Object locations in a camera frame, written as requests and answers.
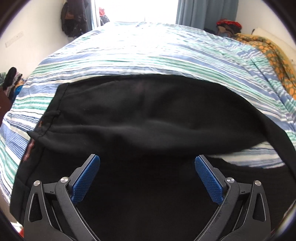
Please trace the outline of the black pants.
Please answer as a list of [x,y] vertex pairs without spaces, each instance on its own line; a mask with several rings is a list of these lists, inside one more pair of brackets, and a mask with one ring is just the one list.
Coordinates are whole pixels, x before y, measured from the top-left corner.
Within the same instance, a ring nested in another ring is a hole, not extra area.
[[[76,204],[99,240],[197,240],[218,208],[195,169],[203,155],[225,177],[262,183],[267,240],[295,240],[295,148],[243,97],[180,75],[113,75],[62,84],[18,166],[10,211],[23,225],[36,180],[69,177],[91,154],[99,170]],[[73,235],[46,194],[55,228]]]

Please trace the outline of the clothes pile on left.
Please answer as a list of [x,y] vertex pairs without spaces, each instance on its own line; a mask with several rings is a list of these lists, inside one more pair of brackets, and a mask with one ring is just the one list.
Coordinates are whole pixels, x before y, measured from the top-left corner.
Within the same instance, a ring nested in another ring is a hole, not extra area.
[[15,67],[10,68],[8,72],[1,72],[1,91],[11,103],[15,101],[25,82],[23,75]]

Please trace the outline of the orange floral blanket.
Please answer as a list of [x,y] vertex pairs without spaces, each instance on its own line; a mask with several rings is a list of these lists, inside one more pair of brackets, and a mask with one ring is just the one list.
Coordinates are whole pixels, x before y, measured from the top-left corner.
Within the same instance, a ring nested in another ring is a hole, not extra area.
[[295,70],[288,56],[270,39],[237,33],[235,40],[258,49],[269,61],[281,85],[295,99]]

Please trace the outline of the striped blue green bedsheet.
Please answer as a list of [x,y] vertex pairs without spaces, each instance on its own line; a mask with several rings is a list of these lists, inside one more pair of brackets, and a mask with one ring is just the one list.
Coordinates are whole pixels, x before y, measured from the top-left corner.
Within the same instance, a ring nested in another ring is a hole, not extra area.
[[177,74],[244,97],[295,142],[295,100],[264,53],[233,39],[171,24],[107,23],[45,58],[1,124],[1,194],[10,202],[33,130],[60,84],[102,75]]

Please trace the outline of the cream pillow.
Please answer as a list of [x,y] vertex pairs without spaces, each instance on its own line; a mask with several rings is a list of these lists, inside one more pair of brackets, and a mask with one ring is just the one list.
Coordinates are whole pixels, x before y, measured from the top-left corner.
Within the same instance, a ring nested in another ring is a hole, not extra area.
[[284,40],[276,37],[270,32],[267,32],[266,30],[262,28],[255,28],[252,33],[252,35],[260,36],[267,38],[274,42],[276,45],[282,49],[282,51],[286,54],[290,62],[292,63],[293,68],[295,69],[295,48],[291,47],[288,43],[286,43]]

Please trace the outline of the red and brown clothes pile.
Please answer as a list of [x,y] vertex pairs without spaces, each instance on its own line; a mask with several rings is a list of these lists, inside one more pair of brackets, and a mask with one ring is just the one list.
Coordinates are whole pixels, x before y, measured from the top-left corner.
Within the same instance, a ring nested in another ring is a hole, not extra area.
[[236,34],[241,33],[242,26],[236,22],[227,19],[219,20],[216,23],[216,35],[220,37],[233,38]]

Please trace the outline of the red clothes by window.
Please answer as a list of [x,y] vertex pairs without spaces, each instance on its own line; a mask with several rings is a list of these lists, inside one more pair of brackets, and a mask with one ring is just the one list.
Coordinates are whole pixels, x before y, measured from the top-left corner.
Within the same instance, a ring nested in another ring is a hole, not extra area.
[[106,23],[110,22],[109,18],[106,16],[104,9],[99,8],[99,16],[100,16],[100,25],[103,26]]

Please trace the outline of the blue grey curtain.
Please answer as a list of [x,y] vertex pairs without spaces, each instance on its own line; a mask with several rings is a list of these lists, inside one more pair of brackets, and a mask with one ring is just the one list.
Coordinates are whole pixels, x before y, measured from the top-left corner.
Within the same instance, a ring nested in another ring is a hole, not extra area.
[[238,0],[181,0],[178,2],[176,23],[201,30],[216,30],[216,23],[234,21]]

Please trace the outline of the white wall switch plate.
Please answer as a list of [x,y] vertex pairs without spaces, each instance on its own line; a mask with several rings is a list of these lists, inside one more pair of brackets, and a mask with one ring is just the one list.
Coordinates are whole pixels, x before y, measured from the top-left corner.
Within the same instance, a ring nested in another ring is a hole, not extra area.
[[19,32],[17,35],[13,36],[10,40],[5,42],[6,48],[10,47],[10,45],[12,45],[14,42],[16,42],[17,40],[19,40],[22,37],[23,37],[23,31]]

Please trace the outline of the dark clothes hanging on wall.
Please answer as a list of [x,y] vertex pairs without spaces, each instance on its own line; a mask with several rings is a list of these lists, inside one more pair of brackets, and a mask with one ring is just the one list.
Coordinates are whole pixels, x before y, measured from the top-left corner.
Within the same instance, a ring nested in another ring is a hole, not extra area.
[[77,38],[92,30],[91,1],[65,1],[61,11],[62,31],[69,38]]

